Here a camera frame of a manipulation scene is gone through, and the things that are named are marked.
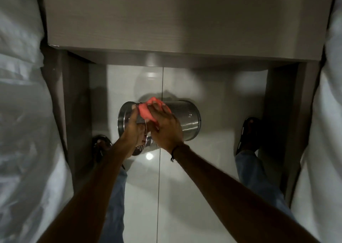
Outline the person's left hand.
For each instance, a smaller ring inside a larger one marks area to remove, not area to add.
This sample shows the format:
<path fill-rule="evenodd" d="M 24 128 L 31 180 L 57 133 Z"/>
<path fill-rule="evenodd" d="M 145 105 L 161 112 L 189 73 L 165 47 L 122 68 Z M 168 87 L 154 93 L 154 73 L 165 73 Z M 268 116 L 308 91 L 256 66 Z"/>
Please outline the person's left hand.
<path fill-rule="evenodd" d="M 137 123 L 139 109 L 135 104 L 132 105 L 131 110 L 130 118 L 122 134 L 124 145 L 127 147 L 125 159 L 133 155 L 136 146 L 144 145 L 146 142 L 147 125 L 145 122 Z"/>

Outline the person's right hand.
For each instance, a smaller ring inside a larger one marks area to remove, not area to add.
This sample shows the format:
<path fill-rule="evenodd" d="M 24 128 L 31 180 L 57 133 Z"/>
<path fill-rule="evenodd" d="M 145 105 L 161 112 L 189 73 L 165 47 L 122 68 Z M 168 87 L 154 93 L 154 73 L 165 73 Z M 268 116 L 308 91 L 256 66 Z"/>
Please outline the person's right hand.
<path fill-rule="evenodd" d="M 156 144 L 169 154 L 175 146 L 184 144 L 180 122 L 173 114 L 172 125 L 147 125 L 147 128 Z"/>

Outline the pink cleaning cloth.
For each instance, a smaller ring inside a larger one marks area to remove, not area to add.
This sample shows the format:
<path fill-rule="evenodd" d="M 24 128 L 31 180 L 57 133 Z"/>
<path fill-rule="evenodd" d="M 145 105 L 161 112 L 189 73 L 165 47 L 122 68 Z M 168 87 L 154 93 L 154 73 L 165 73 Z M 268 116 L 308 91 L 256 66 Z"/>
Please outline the pink cleaning cloth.
<path fill-rule="evenodd" d="M 146 102 L 144 103 L 140 103 L 138 105 L 138 109 L 139 109 L 139 114 L 142 117 L 143 120 L 145 120 L 145 122 L 147 123 L 148 120 L 152 121 L 153 123 L 155 123 L 156 125 L 158 125 L 158 121 L 152 116 L 151 112 L 148 109 L 148 105 L 149 104 L 153 104 L 156 103 L 160 108 L 162 108 L 162 106 L 164 105 L 167 109 L 167 111 L 169 113 L 171 113 L 170 108 L 160 99 L 156 98 L 156 97 L 151 97 L 150 99 L 148 99 Z"/>

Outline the perforated steel waste bin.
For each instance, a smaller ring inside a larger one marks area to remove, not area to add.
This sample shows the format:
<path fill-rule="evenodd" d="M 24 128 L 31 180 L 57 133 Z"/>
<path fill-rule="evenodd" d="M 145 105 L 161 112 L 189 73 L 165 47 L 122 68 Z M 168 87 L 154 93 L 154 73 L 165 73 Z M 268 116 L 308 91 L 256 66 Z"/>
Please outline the perforated steel waste bin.
<path fill-rule="evenodd" d="M 139 108 L 140 104 L 142 104 L 142 102 L 126 102 L 122 105 L 117 119 L 119 137 L 122 136 L 126 129 L 132 112 L 131 106 L 136 105 L 137 108 Z M 193 140 L 198 135 L 201 128 L 201 116 L 195 104 L 187 100 L 166 101 L 165 104 L 179 120 L 184 141 Z M 146 154 L 160 148 L 152 139 L 150 132 L 145 132 L 143 142 L 143 145 L 140 144 L 136 146 L 133 156 Z"/>

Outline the person's left forearm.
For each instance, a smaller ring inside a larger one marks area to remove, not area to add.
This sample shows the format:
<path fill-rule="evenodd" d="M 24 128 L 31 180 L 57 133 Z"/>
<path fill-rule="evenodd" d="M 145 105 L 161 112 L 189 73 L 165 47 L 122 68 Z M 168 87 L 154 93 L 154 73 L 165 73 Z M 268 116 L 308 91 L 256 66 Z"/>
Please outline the person's left forearm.
<path fill-rule="evenodd" d="M 134 142 L 118 139 L 89 181 L 66 204 L 37 243 L 97 243 L 113 186 L 123 161 L 134 149 Z"/>

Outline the person's right forearm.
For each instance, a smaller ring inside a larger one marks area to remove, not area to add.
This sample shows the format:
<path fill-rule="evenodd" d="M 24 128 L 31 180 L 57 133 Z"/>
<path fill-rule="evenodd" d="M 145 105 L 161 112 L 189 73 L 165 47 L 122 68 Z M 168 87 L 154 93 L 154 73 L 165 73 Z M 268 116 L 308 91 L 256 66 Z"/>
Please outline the person's right forearm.
<path fill-rule="evenodd" d="M 288 215 L 191 149 L 177 163 L 237 243 L 319 243 Z"/>

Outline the black wrist band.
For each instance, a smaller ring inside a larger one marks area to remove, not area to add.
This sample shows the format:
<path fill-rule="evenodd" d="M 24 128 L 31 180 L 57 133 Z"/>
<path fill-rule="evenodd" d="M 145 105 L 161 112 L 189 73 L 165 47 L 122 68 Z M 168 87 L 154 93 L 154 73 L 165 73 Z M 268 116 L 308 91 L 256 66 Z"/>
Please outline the black wrist band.
<path fill-rule="evenodd" d="M 186 144 L 179 144 L 173 148 L 171 151 L 171 159 L 170 161 L 174 163 L 175 161 L 178 161 L 179 159 L 183 158 L 184 156 L 187 156 L 189 154 L 190 147 Z"/>

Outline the person's left black sandal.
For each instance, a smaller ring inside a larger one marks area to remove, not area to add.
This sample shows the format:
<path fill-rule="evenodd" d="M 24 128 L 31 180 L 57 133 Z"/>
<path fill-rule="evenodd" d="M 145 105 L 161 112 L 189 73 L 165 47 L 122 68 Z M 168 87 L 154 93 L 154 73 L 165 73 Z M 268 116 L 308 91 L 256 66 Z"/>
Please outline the person's left black sandal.
<path fill-rule="evenodd" d="M 92 138 L 92 160 L 93 168 L 96 169 L 103 162 L 109 159 L 108 151 L 112 148 L 113 143 L 105 135 L 96 135 Z"/>

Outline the person's black sandal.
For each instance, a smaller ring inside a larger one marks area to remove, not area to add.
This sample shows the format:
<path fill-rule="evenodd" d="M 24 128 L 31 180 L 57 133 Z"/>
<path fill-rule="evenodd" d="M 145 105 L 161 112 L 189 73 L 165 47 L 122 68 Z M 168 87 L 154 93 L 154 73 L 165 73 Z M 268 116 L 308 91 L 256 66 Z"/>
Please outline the person's black sandal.
<path fill-rule="evenodd" d="M 109 159 L 108 151 L 112 148 L 113 143 L 105 135 L 96 135 L 92 138 L 92 160 L 93 168 L 96 169 L 103 162 Z"/>
<path fill-rule="evenodd" d="M 236 155 L 249 150 L 255 153 L 259 150 L 262 140 L 262 122 L 256 117 L 248 117 L 243 125 Z"/>

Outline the person's right black sandal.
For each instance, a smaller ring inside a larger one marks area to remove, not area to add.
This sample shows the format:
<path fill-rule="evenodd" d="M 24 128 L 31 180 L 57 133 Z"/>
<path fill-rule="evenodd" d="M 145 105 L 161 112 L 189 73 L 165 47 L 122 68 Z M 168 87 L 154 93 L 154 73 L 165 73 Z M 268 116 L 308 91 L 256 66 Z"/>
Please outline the person's right black sandal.
<path fill-rule="evenodd" d="M 236 155 L 249 150 L 255 153 L 259 150 L 262 140 L 262 122 L 256 117 L 248 117 L 243 125 Z"/>

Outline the person's left jeans leg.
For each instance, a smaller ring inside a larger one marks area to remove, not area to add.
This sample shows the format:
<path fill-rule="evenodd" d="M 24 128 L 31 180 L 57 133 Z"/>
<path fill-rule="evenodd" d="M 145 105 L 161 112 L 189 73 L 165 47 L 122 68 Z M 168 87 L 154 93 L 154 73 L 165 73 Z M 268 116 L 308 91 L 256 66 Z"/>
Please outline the person's left jeans leg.
<path fill-rule="evenodd" d="M 110 195 L 105 223 L 98 243 L 124 243 L 123 231 L 125 225 L 123 218 L 125 214 L 126 180 L 127 172 L 122 166 Z"/>

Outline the person's jeans leg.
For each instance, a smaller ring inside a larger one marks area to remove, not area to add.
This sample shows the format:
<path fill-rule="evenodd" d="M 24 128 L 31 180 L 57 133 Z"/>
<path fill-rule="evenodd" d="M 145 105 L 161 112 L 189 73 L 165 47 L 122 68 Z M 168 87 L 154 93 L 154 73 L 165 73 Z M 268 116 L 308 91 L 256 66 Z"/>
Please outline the person's jeans leg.
<path fill-rule="evenodd" d="M 123 231 L 125 225 L 123 218 L 125 214 L 126 180 L 127 172 L 122 166 L 110 195 L 105 223 L 98 243 L 124 243 Z"/>
<path fill-rule="evenodd" d="M 279 209 L 291 219 L 295 220 L 290 208 L 284 200 L 279 187 L 267 177 L 262 161 L 255 152 L 242 150 L 235 157 L 237 173 L 240 182 L 252 192 L 261 197 L 271 206 Z"/>

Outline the grey wooden bedside table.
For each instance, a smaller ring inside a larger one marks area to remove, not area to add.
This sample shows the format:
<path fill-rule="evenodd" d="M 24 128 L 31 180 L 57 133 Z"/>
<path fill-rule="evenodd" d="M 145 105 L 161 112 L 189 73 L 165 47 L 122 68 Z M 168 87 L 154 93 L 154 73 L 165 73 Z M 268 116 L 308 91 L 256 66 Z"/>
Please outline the grey wooden bedside table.
<path fill-rule="evenodd" d="M 334 0 L 44 0 L 48 44 L 98 64 L 268 68 L 262 149 L 291 204 Z"/>

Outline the white bedding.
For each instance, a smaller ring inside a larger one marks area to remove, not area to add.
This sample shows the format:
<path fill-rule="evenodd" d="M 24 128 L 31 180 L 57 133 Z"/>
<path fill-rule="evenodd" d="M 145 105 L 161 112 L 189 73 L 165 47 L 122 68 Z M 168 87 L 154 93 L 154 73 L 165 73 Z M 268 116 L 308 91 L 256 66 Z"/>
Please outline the white bedding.
<path fill-rule="evenodd" d="M 37 0 L 0 0 L 0 243 L 36 243 L 74 194 L 43 37 Z"/>
<path fill-rule="evenodd" d="M 342 0 L 333 4 L 325 56 L 291 211 L 319 242 L 342 243 Z"/>

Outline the person's right jeans leg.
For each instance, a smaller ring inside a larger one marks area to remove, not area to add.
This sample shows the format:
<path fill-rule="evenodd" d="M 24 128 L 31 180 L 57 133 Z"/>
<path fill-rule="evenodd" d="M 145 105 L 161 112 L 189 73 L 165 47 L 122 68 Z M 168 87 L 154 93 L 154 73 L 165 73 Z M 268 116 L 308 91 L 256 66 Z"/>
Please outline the person's right jeans leg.
<path fill-rule="evenodd" d="M 295 220 L 290 208 L 284 200 L 279 187 L 267 177 L 262 161 L 255 152 L 242 150 L 235 157 L 237 173 L 240 182 L 252 192 L 261 197 L 271 206 L 279 209 L 291 219 Z"/>

